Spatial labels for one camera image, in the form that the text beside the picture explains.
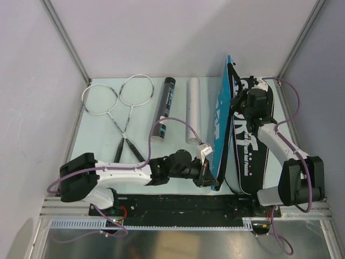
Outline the blue racket bag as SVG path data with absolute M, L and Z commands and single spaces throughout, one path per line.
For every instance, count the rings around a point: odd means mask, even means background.
M 211 161 L 211 173 L 217 184 L 211 187 L 219 191 L 225 179 L 227 160 L 230 147 L 232 116 L 230 115 L 231 99 L 235 96 L 233 59 L 226 56 L 222 80 L 216 99 L 215 122 L 213 130 L 213 154 Z

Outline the white shuttlecock tube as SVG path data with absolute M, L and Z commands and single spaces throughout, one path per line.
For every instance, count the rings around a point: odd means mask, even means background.
M 187 142 L 198 145 L 202 140 L 201 122 L 201 85 L 199 78 L 190 78 L 187 82 Z

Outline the black shuttlecock tube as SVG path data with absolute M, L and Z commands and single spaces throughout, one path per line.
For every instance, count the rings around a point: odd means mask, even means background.
M 174 96 L 176 80 L 172 77 L 166 77 L 162 85 L 159 104 L 156 109 L 155 119 L 153 123 L 158 120 L 168 117 L 172 105 L 172 99 Z M 152 142 L 162 143 L 167 131 L 167 126 L 164 121 L 159 122 L 153 130 L 153 135 L 150 138 Z

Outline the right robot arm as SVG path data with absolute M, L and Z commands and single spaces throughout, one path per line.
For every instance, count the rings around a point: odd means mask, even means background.
M 263 143 L 282 166 L 277 186 L 257 191 L 249 203 L 255 216 L 262 216 L 269 206 L 295 206 L 308 213 L 315 201 L 325 197 L 324 163 L 289 141 L 268 114 L 268 90 L 260 87 L 242 90 L 231 99 L 231 111 L 244 117 L 249 136 Z

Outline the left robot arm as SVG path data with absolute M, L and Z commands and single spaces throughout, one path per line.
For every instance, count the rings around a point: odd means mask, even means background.
M 150 159 L 142 168 L 96 160 L 93 153 L 84 153 L 60 167 L 60 198 L 62 202 L 86 201 L 102 209 L 107 215 L 119 211 L 115 184 L 133 183 L 159 186 L 170 178 L 191 179 L 197 187 L 218 185 L 210 171 L 208 159 L 192 158 L 180 149 L 161 158 Z

